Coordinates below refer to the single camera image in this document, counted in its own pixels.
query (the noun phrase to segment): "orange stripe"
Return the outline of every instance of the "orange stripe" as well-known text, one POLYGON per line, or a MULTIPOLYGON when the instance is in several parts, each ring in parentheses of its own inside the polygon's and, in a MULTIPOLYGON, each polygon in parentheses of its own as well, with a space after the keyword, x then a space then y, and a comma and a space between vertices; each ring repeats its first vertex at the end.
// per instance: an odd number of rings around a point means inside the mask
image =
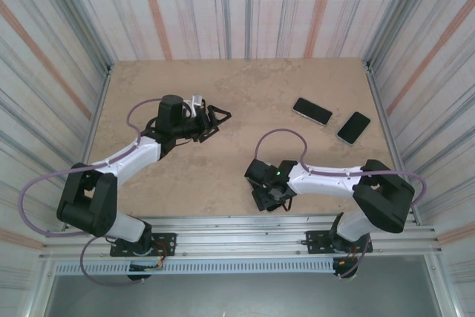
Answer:
POLYGON ((24 246, 25 248, 42 250, 43 243, 33 238, 26 237, 24 235, 12 232, 7 229, 0 228, 0 241, 6 243, 24 246))
POLYGON ((397 97, 391 103, 389 108, 387 109, 387 113, 391 115, 394 111, 394 108, 398 105, 401 99, 406 95, 409 89, 413 86, 416 80, 421 76, 422 72, 424 72, 425 68, 429 65, 429 63, 433 60, 435 55, 439 52, 442 46, 452 37, 453 33, 460 27, 461 23, 464 22, 465 18, 470 14, 470 12, 475 7, 475 0, 467 0, 463 5, 462 9, 459 10, 455 18, 451 21, 451 23, 447 26, 444 33, 440 36, 439 41, 434 45, 432 50, 427 54, 421 64, 418 66, 416 71, 413 75, 409 78, 407 83, 401 89, 397 97))
POLYGON ((73 102, 78 106, 81 112, 88 118, 91 118, 91 112, 85 106, 81 99, 74 93, 73 89, 69 86, 66 80, 62 77, 60 72, 54 67, 53 63, 49 58, 46 57, 45 53, 39 48, 38 44, 31 38, 25 28, 20 24, 15 15, 11 12, 8 6, 0 0, 0 13, 7 20, 8 24, 16 31, 16 33, 22 38, 25 44, 30 48, 31 52, 35 57, 42 63, 46 70, 50 73, 51 76, 58 82, 61 88, 66 92, 66 94, 73 100, 73 102))
POLYGON ((469 238, 475 235, 475 223, 465 224, 460 228, 451 230, 439 235, 440 245, 452 244, 462 239, 469 238))
POLYGON ((328 0, 315 0, 309 35, 307 37, 307 44, 305 45, 304 51, 304 57, 306 59, 313 56, 313 49, 315 48, 315 42, 317 41, 318 33, 320 32, 321 21, 324 18, 327 2, 328 0))
POLYGON ((148 0, 150 6, 151 15, 154 18, 155 29, 157 29, 158 39, 162 45, 163 55, 165 59, 171 59, 171 48, 168 43, 168 37, 166 35, 165 23, 163 22, 162 13, 160 12, 160 6, 158 0, 148 0))

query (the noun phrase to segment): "black smartphone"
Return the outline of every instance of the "black smartphone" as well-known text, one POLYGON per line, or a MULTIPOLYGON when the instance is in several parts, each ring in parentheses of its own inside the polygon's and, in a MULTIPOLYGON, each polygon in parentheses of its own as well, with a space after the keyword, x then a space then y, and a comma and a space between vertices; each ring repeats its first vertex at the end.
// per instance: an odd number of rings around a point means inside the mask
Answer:
POLYGON ((365 117, 363 114, 356 111, 343 125, 336 136, 342 139, 344 142, 352 145, 370 124, 370 122, 370 118, 365 117))
POLYGON ((318 124, 326 125, 332 116, 332 112, 324 109, 304 98, 297 99, 293 110, 307 119, 313 120, 318 124))

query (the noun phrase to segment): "gray floor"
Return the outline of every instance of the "gray floor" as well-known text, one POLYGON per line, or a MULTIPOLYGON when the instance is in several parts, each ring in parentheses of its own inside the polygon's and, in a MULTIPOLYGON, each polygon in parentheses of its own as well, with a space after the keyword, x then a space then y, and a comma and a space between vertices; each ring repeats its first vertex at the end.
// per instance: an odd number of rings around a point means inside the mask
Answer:
POLYGON ((169 275, 106 288, 64 276, 48 310, 50 317, 440 316, 422 257, 368 258, 352 281, 330 274, 169 275))

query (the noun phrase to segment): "beige table surface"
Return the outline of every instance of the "beige table surface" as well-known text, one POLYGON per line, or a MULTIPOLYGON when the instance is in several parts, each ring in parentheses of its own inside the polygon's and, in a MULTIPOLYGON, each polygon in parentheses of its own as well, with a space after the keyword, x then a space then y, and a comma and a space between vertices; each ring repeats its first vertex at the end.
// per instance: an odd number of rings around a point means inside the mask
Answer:
MULTIPOLYGON (((359 166, 373 158, 391 166, 390 154, 359 59, 272 59, 119 62, 114 67, 90 162, 134 140, 125 124, 128 110, 144 99, 202 94, 207 104, 232 113, 220 132, 202 144, 174 148, 119 190, 118 207, 143 217, 183 215, 269 215, 343 212, 354 202, 323 195, 299 195, 292 211, 259 212, 244 172, 259 138, 274 128, 291 128, 309 143, 313 166, 359 166), (304 97, 333 112, 326 127, 292 111, 304 97), (353 146, 336 137, 354 111, 371 120, 353 146)), ((157 103, 137 109, 133 123, 145 128, 157 103)), ((268 137, 259 158, 278 165, 297 160, 301 141, 289 133, 268 137)))

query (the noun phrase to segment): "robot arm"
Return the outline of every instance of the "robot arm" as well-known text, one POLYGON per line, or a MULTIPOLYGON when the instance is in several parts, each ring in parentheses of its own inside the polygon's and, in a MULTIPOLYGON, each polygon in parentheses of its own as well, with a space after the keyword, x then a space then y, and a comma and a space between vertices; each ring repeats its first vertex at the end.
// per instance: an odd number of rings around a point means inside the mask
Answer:
POLYGON ((263 211, 285 207, 287 200, 296 195, 317 193, 354 200, 358 209, 341 213, 330 230, 329 245, 336 251, 347 252, 361 236, 371 232, 400 233, 409 213, 414 188, 397 175, 350 176, 363 171, 389 170, 376 160, 364 166, 345 169, 308 167, 332 176, 310 174, 297 161, 282 161, 279 167, 254 159, 245 177, 250 182, 252 196, 263 211))
MULTIPOLYGON (((138 145, 133 142, 93 164, 107 163, 106 166, 68 175, 56 216, 97 237, 105 235, 124 240, 137 254, 149 251, 150 225, 117 210, 117 189, 146 166, 164 158, 177 145, 177 140, 202 143, 217 133, 218 126, 230 117, 229 112, 213 105, 206 107, 200 95, 194 95, 189 101, 175 95, 164 96, 158 115, 148 122, 138 145), (216 113, 224 117, 219 120, 216 113), (137 148, 129 155, 109 164, 133 146, 137 148)), ((73 168, 84 166, 77 163, 73 168)))

